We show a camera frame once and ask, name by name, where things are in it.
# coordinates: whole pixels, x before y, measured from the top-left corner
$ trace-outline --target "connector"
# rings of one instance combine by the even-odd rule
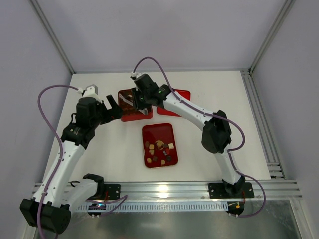
[[[136,76],[138,75],[138,73],[137,72],[131,72],[131,79],[132,80],[135,80],[136,79]]]
[[[76,91],[76,93],[83,95],[84,90],[81,87],[79,87],[79,89]]]

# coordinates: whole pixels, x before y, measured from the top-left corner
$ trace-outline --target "metal floor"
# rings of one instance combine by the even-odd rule
[[[261,201],[247,201],[245,214]],[[83,220],[73,218],[70,225]],[[268,201],[265,209],[248,219],[225,212],[120,213],[85,219],[70,226],[59,239],[301,239],[289,201]]]

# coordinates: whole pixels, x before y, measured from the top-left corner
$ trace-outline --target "white table surface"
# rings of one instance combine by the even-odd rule
[[[165,84],[160,72],[148,73],[160,86]],[[99,96],[107,102],[106,95],[135,86],[129,73],[75,74],[70,85],[85,88],[91,84],[99,87]],[[246,144],[234,152],[239,169],[256,179],[270,179],[266,159],[261,147],[247,94],[239,71],[167,72],[176,89],[191,91],[191,101],[212,111],[219,109],[245,132]],[[76,112],[79,94],[68,91],[57,132],[70,123],[71,113]],[[201,145],[201,131],[181,117],[163,116],[153,107],[152,119],[133,122],[116,120],[101,125],[95,131],[84,156],[74,168],[70,180],[80,180],[87,173],[103,176],[105,181],[206,181],[221,180],[222,174],[213,154]],[[149,169],[144,165],[142,127],[156,123],[173,126],[178,164]],[[241,143],[238,130],[232,127],[232,145]],[[45,175],[58,153],[58,144],[52,146]]]

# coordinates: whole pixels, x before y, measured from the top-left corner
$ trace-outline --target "metal extrusion bar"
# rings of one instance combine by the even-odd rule
[[[74,74],[75,71],[68,59],[68,57],[66,56],[65,51],[63,50],[58,38],[56,37],[49,21],[47,20],[40,4],[38,3],[37,0],[29,0],[31,6],[33,7],[35,13],[38,15],[41,23],[43,24],[44,28],[46,29],[47,33],[49,34],[53,44],[55,45],[56,49],[58,50],[62,60],[64,61],[64,64],[66,65],[66,67],[69,69],[71,74]]]
[[[254,72],[254,70],[256,69],[256,66],[258,65],[259,61],[261,60],[261,58],[265,54],[267,48],[269,47],[269,45],[273,41],[275,35],[277,34],[279,28],[283,24],[287,14],[289,13],[292,6],[294,5],[295,1],[296,0],[286,0],[285,1],[284,5],[280,9],[280,11],[276,17],[274,23],[272,24],[266,38],[264,39],[261,47],[259,48],[258,53],[255,56],[255,59],[250,67],[249,72]]]
[[[241,74],[267,162],[279,163],[280,160],[278,151],[267,123],[265,112],[263,110],[253,78],[248,71],[242,71]]]
[[[263,194],[257,183],[252,183],[255,198],[247,200],[263,200]],[[203,182],[113,182],[121,185],[121,195],[128,195],[130,202],[158,202],[162,201],[212,201],[209,198],[209,181]],[[301,192],[295,180],[261,180],[265,189],[267,200],[300,200]],[[218,199],[216,201],[231,201],[232,199]]]
[[[303,239],[317,239],[319,235],[315,232],[316,226],[313,225],[307,210],[306,203],[303,200],[290,200],[290,204],[298,225],[299,232]]]
[[[267,166],[271,178],[284,179],[279,163],[267,163]]]

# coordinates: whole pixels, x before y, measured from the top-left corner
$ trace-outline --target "black mounting bracket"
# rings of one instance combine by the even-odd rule
[[[226,191],[224,183],[209,183],[208,193],[210,199],[241,199],[243,198],[243,193],[245,194],[245,198],[255,197],[252,184],[246,182],[242,185],[241,191],[232,197]]]
[[[120,184],[105,184],[105,189],[108,193],[108,200],[117,200],[121,195]]]

